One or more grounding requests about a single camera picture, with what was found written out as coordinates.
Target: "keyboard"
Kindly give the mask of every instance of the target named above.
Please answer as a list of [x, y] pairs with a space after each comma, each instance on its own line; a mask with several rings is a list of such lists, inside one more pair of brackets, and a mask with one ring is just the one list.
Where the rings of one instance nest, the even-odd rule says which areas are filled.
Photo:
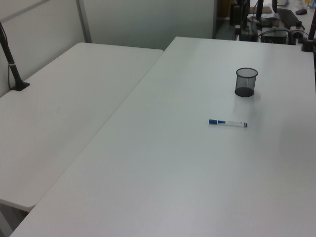
[[278, 8], [277, 12], [280, 15], [285, 28], [290, 29], [291, 26], [296, 26], [296, 23], [299, 21], [291, 10]]

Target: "table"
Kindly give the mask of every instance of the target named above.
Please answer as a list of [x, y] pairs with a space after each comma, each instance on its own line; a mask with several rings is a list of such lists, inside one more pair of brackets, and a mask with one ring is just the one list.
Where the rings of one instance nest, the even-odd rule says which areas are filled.
[[[290, 45], [177, 37], [12, 237], [313, 236], [313, 63]], [[234, 94], [241, 67], [259, 72], [249, 98]]]
[[30, 211], [161, 54], [79, 43], [0, 98], [0, 203]]

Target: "pen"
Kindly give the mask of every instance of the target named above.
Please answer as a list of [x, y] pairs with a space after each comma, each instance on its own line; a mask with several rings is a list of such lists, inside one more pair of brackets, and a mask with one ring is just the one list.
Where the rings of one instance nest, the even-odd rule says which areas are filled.
[[220, 125], [228, 125], [228, 126], [236, 126], [236, 127], [247, 127], [246, 122], [231, 122], [231, 121], [222, 121], [222, 120], [213, 120], [210, 119], [208, 124], [220, 124]]

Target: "black stand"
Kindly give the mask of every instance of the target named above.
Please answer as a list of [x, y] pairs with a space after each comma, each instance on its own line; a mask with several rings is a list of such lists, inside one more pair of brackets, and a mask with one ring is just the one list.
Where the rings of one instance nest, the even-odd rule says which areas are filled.
[[5, 37], [1, 22], [0, 22], [0, 43], [1, 43], [2, 49], [4, 51], [5, 57], [8, 61], [8, 65], [9, 65], [9, 67], [12, 71], [12, 74], [14, 76], [14, 79], [15, 79], [15, 87], [13, 87], [12, 90], [21, 91], [24, 88], [28, 87], [30, 84], [27, 82], [23, 82], [21, 77], [20, 77], [18, 69], [16, 68], [15, 62], [13, 60], [7, 39]]
[[314, 17], [310, 29], [310, 34], [307, 39], [303, 40], [302, 51], [303, 52], [313, 52], [314, 51], [314, 36], [316, 31], [316, 11], [314, 12]]

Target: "pencil cup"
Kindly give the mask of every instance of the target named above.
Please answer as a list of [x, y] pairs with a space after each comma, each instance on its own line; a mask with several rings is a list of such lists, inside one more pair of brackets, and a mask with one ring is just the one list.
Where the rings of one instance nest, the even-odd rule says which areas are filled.
[[236, 71], [236, 89], [235, 94], [241, 97], [252, 96], [255, 89], [257, 70], [252, 68], [240, 68]]

